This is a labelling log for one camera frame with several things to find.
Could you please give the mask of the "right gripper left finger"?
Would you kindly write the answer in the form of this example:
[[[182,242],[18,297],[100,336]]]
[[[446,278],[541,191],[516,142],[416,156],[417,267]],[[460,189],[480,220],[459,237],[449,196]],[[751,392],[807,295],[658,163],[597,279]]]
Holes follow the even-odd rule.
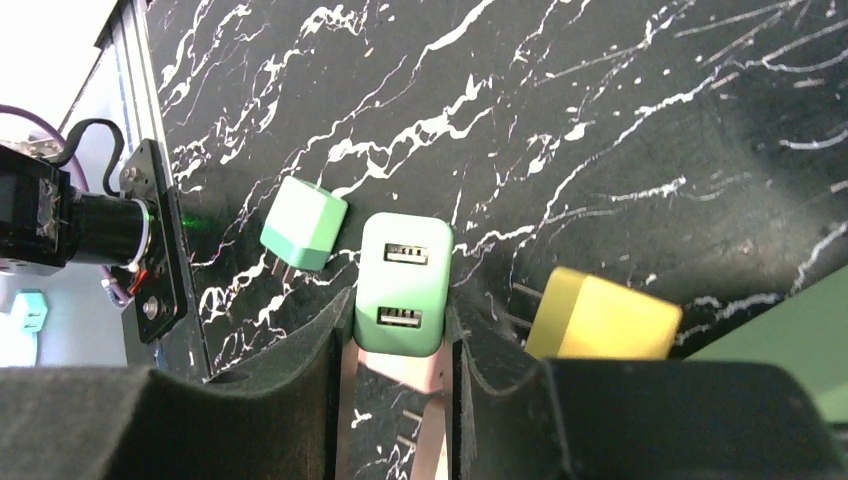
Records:
[[[150,367],[5,368],[5,479],[341,479],[354,292],[203,384]]]

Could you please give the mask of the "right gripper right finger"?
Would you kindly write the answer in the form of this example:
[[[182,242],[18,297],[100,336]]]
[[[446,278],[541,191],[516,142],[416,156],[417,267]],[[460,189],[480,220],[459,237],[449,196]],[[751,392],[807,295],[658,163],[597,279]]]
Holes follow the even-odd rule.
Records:
[[[847,430],[767,364],[537,360],[466,298],[445,314],[453,479],[843,479]]]

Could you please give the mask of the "pink plug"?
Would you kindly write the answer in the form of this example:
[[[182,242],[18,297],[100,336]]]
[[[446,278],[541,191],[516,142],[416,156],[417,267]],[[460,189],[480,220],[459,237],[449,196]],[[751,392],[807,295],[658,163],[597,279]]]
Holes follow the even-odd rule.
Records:
[[[430,396],[423,415],[418,451],[435,453],[446,447],[444,400],[444,348],[427,357],[372,353],[361,350],[359,361],[368,369],[395,380],[412,390]]]

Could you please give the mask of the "yellow plug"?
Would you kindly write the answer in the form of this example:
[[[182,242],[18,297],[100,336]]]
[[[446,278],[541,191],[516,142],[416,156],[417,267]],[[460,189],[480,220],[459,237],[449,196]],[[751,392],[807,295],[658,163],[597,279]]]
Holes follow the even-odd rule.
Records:
[[[682,319],[680,306],[566,267],[551,272],[524,350],[537,358],[663,360]]]

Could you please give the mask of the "green plug adapter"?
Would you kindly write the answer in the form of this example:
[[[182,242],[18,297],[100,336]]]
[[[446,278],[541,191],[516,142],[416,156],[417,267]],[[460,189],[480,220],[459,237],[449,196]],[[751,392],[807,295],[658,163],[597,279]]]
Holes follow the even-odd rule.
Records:
[[[365,222],[353,324],[361,349],[419,358],[439,349],[453,247],[438,218],[379,212]]]
[[[260,242],[291,267],[320,271],[327,264],[349,204],[321,187],[285,177],[272,202]]]

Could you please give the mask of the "green power strip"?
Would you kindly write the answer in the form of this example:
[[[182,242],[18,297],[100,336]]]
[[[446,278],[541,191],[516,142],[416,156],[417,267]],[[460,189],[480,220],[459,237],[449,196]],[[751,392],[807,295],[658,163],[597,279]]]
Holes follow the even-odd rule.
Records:
[[[847,422],[847,269],[835,271],[689,357],[779,366],[830,423]]]

